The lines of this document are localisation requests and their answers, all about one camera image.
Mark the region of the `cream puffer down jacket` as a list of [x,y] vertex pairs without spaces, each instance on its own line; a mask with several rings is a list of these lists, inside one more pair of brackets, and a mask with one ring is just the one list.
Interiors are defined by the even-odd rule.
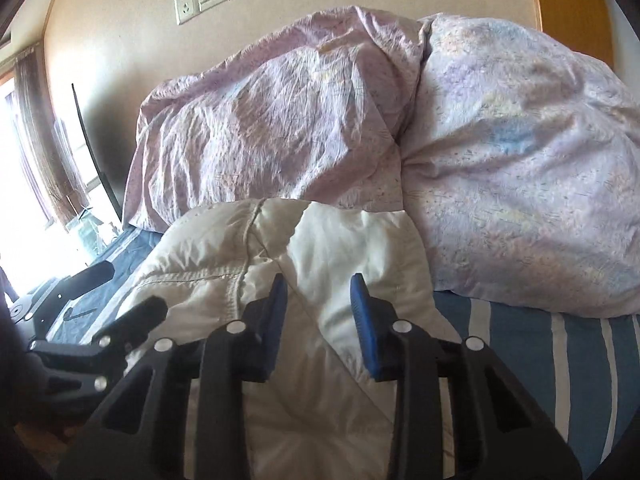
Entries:
[[276,367],[243,388],[256,479],[382,479],[395,387],[362,362],[349,298],[361,274],[372,296],[431,336],[457,341],[436,309],[421,237],[404,212],[343,210],[306,200],[242,200],[177,220],[98,317],[105,325],[151,296],[166,301],[152,338],[199,340],[288,282]]

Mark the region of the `cluttered bedside table items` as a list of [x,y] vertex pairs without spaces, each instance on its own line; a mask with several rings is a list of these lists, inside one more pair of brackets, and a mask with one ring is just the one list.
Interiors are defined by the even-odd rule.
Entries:
[[84,208],[65,229],[89,261],[99,258],[120,234],[113,222],[98,218],[92,207]]

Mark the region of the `blue white striped bedsheet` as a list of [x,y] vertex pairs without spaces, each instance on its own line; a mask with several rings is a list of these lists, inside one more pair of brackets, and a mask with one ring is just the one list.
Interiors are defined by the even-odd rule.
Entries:
[[489,342],[552,418],[586,476],[639,408],[639,319],[580,318],[435,292],[462,337]]

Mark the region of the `brown window curtain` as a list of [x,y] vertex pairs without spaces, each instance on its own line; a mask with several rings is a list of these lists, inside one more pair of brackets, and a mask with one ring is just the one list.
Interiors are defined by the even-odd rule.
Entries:
[[15,58],[14,76],[26,144],[53,217],[67,226],[88,206],[64,124],[55,117],[43,45],[32,44]]

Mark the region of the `pink floral duvet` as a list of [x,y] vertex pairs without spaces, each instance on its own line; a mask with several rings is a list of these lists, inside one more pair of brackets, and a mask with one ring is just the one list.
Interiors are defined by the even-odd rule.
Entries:
[[299,198],[405,211],[436,289],[584,318],[639,310],[639,103],[498,18],[346,6],[142,102],[125,222]]

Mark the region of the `wooden door frame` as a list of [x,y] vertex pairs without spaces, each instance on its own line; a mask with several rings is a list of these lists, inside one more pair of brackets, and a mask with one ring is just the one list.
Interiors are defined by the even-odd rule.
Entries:
[[534,0],[534,11],[536,29],[614,67],[612,26],[605,0]]

